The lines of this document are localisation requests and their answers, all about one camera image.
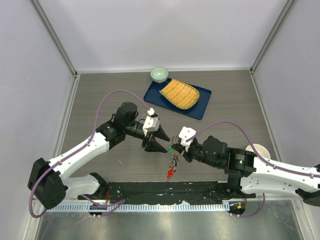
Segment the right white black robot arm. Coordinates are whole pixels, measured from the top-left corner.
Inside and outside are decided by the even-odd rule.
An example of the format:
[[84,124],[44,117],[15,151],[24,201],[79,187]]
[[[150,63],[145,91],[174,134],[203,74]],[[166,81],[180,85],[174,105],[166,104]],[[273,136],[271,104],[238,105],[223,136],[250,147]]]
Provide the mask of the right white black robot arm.
[[209,136],[203,143],[197,139],[182,140],[172,145],[187,162],[196,160],[228,175],[226,193],[275,194],[302,198],[305,204],[320,205],[320,167],[291,165],[272,159],[260,159],[251,151],[228,147],[227,143]]

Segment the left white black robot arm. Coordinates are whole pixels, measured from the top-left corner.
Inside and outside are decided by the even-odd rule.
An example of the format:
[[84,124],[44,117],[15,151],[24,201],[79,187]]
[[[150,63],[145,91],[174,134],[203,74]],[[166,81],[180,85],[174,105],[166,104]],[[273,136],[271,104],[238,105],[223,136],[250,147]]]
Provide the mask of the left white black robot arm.
[[138,108],[132,102],[124,102],[110,120],[101,124],[85,141],[48,161],[37,159],[32,166],[27,187],[46,210],[59,205],[66,198],[80,195],[102,199],[107,192],[106,181],[97,173],[72,177],[80,167],[93,158],[111,150],[126,136],[142,141],[146,152],[167,153],[157,139],[170,141],[161,127],[160,119],[153,109],[147,111],[144,122],[136,120]]

